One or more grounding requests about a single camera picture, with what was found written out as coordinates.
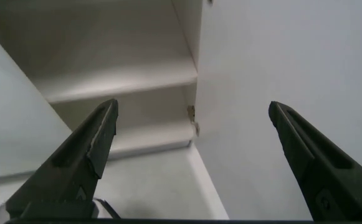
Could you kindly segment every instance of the white shelf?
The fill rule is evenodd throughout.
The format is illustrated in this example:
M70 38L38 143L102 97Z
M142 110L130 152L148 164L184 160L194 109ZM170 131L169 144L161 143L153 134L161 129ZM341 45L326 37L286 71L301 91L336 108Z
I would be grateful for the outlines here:
M0 43L48 102L196 82L171 1L80 2L0 10Z
M57 114L74 130L110 97L53 105ZM110 157L186 147L194 136L183 89L165 88L116 97L119 104L117 135Z

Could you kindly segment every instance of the white cabinet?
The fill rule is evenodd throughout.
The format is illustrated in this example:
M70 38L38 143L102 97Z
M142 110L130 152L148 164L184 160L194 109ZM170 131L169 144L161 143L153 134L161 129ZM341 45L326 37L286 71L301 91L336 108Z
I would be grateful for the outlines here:
M272 100L362 164L362 2L1 0L0 44L71 130L119 100L111 158L187 147L199 131L231 218L311 219ZM37 167L13 161L24 166L0 175Z

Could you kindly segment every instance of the cabinet hinge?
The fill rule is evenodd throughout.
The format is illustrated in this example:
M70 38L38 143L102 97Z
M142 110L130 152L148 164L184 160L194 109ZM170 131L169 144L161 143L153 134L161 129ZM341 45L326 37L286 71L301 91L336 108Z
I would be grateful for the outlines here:
M194 126L194 128L196 130L196 135L199 136L200 126L199 126L199 123L197 123L194 120L194 117L195 117L194 105L188 106L188 116L189 116L189 119L191 120L192 125Z

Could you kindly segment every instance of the open cabinet door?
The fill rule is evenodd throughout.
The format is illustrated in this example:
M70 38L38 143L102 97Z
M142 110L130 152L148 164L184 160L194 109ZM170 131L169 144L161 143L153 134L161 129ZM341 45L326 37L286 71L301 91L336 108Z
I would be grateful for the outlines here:
M70 133L0 46L0 177L36 170Z
M203 1L198 73L196 146L230 219L311 219L271 101L362 165L362 1Z

